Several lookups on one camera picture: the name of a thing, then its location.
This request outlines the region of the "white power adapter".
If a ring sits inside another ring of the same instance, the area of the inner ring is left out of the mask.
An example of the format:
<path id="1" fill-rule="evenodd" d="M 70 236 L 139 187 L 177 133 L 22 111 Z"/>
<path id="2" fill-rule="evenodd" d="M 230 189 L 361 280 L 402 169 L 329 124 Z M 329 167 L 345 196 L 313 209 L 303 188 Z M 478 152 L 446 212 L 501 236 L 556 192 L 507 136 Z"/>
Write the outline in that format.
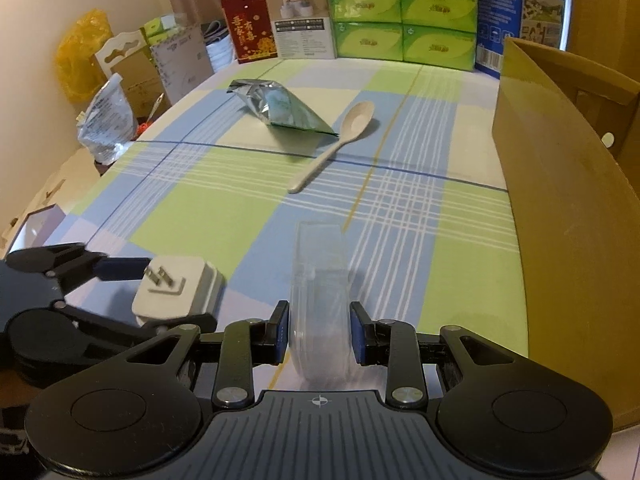
<path id="1" fill-rule="evenodd" d="M 224 276 L 194 256 L 156 256 L 146 266 L 131 311 L 137 323 L 213 314 Z"/>

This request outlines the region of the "clear plastic lid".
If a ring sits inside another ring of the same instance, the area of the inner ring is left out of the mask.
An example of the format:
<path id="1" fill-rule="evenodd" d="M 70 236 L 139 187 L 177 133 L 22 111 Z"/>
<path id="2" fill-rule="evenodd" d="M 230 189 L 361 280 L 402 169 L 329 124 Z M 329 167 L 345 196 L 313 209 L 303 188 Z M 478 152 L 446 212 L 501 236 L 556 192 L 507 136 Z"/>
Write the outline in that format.
<path id="1" fill-rule="evenodd" d="M 297 374 L 313 389 L 343 385 L 352 368 L 348 278 L 341 227 L 299 222 L 288 348 Z"/>

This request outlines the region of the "beige plastic spoon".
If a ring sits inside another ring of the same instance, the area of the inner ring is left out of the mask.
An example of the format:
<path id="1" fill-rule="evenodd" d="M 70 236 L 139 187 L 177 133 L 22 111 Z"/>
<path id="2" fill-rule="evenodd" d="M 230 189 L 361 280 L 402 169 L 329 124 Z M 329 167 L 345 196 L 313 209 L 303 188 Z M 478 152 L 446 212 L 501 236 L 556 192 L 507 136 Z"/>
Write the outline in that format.
<path id="1" fill-rule="evenodd" d="M 316 157 L 302 172 L 296 174 L 288 184 L 288 192 L 299 193 L 341 148 L 359 140 L 368 128 L 374 111 L 375 105 L 371 101 L 358 102 L 352 106 L 343 118 L 337 141 Z"/>

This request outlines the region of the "silver foil pouch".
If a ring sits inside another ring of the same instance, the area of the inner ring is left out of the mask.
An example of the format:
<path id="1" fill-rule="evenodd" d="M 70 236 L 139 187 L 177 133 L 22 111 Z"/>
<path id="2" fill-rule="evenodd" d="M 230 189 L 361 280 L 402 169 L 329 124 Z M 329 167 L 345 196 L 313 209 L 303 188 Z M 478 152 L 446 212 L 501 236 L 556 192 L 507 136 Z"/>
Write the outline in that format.
<path id="1" fill-rule="evenodd" d="M 265 125 L 337 136 L 324 119 L 280 82 L 235 79 L 227 92 L 238 96 Z"/>

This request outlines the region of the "lilac paper box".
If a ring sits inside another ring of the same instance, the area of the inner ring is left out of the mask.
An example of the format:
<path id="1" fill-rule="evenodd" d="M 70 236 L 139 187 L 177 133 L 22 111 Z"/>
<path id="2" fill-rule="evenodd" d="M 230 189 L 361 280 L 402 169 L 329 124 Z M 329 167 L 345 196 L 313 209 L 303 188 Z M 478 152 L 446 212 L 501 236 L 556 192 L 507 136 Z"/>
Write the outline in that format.
<path id="1" fill-rule="evenodd" d="M 11 237 L 6 254 L 43 246 L 65 217 L 63 209 L 55 204 L 29 212 Z"/>

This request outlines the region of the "clear plastic bag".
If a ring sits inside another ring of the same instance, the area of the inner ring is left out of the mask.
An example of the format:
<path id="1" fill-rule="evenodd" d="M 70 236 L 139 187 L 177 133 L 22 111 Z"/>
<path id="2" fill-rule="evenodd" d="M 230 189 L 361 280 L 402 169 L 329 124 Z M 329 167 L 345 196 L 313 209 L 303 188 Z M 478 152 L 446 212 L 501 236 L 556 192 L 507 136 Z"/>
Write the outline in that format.
<path id="1" fill-rule="evenodd" d="M 114 73 L 76 119 L 79 143 L 94 161 L 110 166 L 134 142 L 138 123 L 122 90 L 122 76 Z"/>

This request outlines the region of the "checkered tablecloth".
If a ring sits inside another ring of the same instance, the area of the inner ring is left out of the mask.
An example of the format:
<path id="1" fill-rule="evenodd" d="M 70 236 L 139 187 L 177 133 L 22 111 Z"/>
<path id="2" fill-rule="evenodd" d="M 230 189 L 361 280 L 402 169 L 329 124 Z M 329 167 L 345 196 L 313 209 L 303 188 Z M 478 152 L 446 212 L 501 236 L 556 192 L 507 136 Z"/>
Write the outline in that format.
<path id="1" fill-rule="evenodd" d="M 228 92 L 279 81 L 331 125 L 375 113 L 302 192 L 288 182 L 328 136 L 267 129 Z M 461 325 L 528 350 L 518 237 L 491 125 L 498 82 L 393 62 L 233 65 L 171 107 L 51 236 L 114 256 L 199 256 L 226 287 L 221 324 L 263 318 L 291 292 L 300 222 L 344 233 L 352 298 L 422 333 Z"/>

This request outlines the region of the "yellow plastic bag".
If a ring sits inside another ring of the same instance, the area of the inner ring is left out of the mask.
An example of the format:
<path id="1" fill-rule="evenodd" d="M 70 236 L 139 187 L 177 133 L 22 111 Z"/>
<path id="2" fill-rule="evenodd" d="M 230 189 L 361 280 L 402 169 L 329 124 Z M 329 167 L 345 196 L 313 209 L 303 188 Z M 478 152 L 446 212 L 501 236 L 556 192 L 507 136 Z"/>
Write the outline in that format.
<path id="1" fill-rule="evenodd" d="M 104 85 L 106 76 L 96 54 L 112 37 L 106 13 L 93 9 L 78 18 L 58 44 L 54 56 L 55 73 L 71 103 L 90 101 Z"/>

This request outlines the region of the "brown cardboard box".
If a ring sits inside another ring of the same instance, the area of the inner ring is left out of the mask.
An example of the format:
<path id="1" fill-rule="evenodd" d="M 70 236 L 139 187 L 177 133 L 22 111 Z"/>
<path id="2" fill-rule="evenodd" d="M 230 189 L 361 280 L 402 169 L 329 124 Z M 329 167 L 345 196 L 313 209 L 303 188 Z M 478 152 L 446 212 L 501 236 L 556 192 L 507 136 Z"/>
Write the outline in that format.
<path id="1" fill-rule="evenodd" d="M 492 125 L 525 286 L 530 357 L 639 421 L 639 86 L 509 39 Z"/>

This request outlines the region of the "red gift envelope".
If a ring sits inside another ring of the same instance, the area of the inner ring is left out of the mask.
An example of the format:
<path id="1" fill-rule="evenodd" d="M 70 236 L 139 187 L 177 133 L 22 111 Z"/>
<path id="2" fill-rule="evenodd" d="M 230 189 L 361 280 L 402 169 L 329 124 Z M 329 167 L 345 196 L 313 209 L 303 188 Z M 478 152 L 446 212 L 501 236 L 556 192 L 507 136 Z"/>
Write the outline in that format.
<path id="1" fill-rule="evenodd" d="M 240 64 L 278 56 L 266 0 L 221 0 L 221 6 Z"/>

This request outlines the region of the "white product box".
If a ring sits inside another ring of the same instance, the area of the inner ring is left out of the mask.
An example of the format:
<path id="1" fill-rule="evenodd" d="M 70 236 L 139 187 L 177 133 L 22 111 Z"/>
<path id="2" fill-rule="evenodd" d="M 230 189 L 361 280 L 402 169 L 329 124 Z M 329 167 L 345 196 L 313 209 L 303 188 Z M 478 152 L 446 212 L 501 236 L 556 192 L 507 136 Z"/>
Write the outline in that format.
<path id="1" fill-rule="evenodd" d="M 328 0 L 266 0 L 266 3 L 279 58 L 336 58 Z"/>

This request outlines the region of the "green tissue box pack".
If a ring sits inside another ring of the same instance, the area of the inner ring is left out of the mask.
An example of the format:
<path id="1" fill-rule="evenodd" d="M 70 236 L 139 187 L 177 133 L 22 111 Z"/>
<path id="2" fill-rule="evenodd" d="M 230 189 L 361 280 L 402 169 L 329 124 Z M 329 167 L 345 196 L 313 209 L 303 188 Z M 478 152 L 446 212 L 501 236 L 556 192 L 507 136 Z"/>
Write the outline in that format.
<path id="1" fill-rule="evenodd" d="M 341 58 L 472 70 L 478 0 L 328 0 Z"/>

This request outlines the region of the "blue milk carton box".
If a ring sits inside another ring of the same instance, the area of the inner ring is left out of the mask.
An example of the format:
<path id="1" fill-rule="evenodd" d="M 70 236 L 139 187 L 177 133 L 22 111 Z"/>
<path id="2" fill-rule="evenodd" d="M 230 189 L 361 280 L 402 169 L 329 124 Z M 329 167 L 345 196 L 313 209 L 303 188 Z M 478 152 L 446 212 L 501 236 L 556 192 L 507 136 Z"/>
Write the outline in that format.
<path id="1" fill-rule="evenodd" d="M 570 12 L 572 0 L 478 0 L 476 68 L 498 78 L 509 38 L 565 50 Z"/>

